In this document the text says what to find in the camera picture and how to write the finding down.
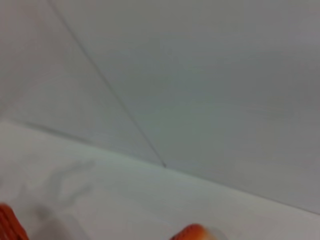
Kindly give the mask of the orange ribbed basket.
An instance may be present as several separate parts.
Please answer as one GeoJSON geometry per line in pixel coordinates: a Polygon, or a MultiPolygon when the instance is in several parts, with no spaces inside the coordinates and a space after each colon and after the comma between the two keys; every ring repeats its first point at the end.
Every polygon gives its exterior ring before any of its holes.
{"type": "Polygon", "coordinates": [[[13,209],[0,203],[0,240],[29,240],[13,209]]]}

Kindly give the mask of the orange and white object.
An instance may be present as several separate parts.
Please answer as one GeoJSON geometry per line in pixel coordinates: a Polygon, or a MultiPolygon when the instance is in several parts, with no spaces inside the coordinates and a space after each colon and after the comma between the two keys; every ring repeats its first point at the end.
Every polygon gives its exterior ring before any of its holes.
{"type": "Polygon", "coordinates": [[[225,240],[202,224],[192,223],[174,234],[169,240],[225,240]]]}

